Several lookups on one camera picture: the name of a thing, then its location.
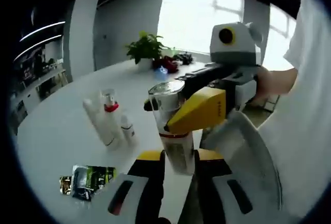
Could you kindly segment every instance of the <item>green leaves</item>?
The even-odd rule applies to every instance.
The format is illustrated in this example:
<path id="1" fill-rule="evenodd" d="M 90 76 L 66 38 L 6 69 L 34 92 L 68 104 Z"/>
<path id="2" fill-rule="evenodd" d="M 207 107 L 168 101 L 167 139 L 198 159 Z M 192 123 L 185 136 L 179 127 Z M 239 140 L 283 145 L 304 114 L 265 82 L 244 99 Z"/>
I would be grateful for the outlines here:
<path id="1" fill-rule="evenodd" d="M 132 42 L 125 47 L 128 49 L 127 55 L 138 64 L 142 58 L 160 59 L 161 51 L 165 46 L 157 39 L 161 36 L 148 34 L 145 31 L 139 32 L 139 40 Z"/>

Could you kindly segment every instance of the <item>potted plant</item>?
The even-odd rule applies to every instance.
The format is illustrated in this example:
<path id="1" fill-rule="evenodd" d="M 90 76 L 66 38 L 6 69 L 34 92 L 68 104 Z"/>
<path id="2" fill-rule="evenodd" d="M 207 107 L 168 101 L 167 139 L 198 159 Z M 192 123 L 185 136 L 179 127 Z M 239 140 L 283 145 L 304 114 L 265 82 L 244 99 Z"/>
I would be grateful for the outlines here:
<path id="1" fill-rule="evenodd" d="M 152 61 L 162 58 L 161 51 L 167 47 L 159 42 L 158 38 L 162 37 L 141 31 L 139 32 L 138 41 L 125 46 L 128 49 L 127 55 L 134 59 L 139 70 L 151 69 Z"/>

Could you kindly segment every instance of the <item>window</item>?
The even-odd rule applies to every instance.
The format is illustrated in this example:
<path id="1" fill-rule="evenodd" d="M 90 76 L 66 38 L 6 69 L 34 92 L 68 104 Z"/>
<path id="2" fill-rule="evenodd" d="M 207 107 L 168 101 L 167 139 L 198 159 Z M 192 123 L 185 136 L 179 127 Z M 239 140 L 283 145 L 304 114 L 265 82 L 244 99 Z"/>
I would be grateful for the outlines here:
<path id="1" fill-rule="evenodd" d="M 293 66 L 283 56 L 289 48 L 296 21 L 283 10 L 270 5 L 270 29 L 263 66 L 268 70 L 289 70 Z"/>
<path id="2" fill-rule="evenodd" d="M 165 46 L 209 53 L 213 27 L 241 21 L 243 12 L 243 0 L 162 0 L 158 35 Z"/>

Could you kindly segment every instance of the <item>ceiling light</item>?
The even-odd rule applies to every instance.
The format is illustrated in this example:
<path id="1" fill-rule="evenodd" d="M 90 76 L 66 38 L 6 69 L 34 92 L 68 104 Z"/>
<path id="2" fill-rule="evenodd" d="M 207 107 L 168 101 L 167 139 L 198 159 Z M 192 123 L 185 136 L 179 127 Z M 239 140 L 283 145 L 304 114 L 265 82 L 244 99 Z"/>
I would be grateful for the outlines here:
<path id="1" fill-rule="evenodd" d="M 51 38 L 45 39 L 45 40 L 43 40 L 43 41 L 41 41 L 41 42 L 39 42 L 39 43 L 34 44 L 34 45 L 31 46 L 30 48 L 26 49 L 24 52 L 21 52 L 21 53 L 20 53 L 20 54 L 14 59 L 14 61 L 17 60 L 20 56 L 22 56 L 22 55 L 23 55 L 24 53 L 26 53 L 27 51 L 31 50 L 33 47 L 36 47 L 36 46 L 38 46 L 38 45 L 40 45 L 40 44 L 42 44 L 42 43 L 45 43 L 45 42 L 47 42 L 47 41 L 49 41 L 49 40 L 56 39 L 56 38 L 58 38 L 58 37 L 60 37 L 60 36 L 62 36 L 62 34 L 60 34 L 60 35 L 56 35 L 56 36 L 54 36 L 54 37 L 51 37 Z"/>
<path id="2" fill-rule="evenodd" d="M 23 39 L 26 39 L 27 37 L 29 37 L 30 35 L 35 34 L 36 32 L 39 32 L 39 31 L 41 31 L 41 30 L 43 30 L 43 29 L 46 29 L 46 28 L 49 28 L 49 27 L 51 27 L 51 26 L 56 26 L 56 25 L 60 25 L 60 24 L 64 24 L 64 23 L 66 23 L 66 22 L 65 22 L 65 21 L 60 21 L 60 22 L 57 22 L 57 23 L 54 23 L 54 24 L 51 24 L 51 25 L 48 25 L 48 26 L 44 26 L 44 27 L 42 27 L 42 28 L 40 28 L 40 29 L 37 29 L 37 30 L 33 31 L 32 33 L 29 33 L 28 35 L 24 36 L 24 37 L 20 40 L 20 42 L 21 42 Z"/>

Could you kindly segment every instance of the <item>white plant pot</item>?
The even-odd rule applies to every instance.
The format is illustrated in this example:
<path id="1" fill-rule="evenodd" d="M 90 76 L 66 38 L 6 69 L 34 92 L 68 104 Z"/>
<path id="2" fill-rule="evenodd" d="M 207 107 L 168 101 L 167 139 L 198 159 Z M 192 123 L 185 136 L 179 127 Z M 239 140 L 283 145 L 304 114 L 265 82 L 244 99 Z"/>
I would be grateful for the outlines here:
<path id="1" fill-rule="evenodd" d="M 138 65 L 138 71 L 145 72 L 149 71 L 152 68 L 152 59 L 150 58 L 142 58 L 140 59 Z"/>

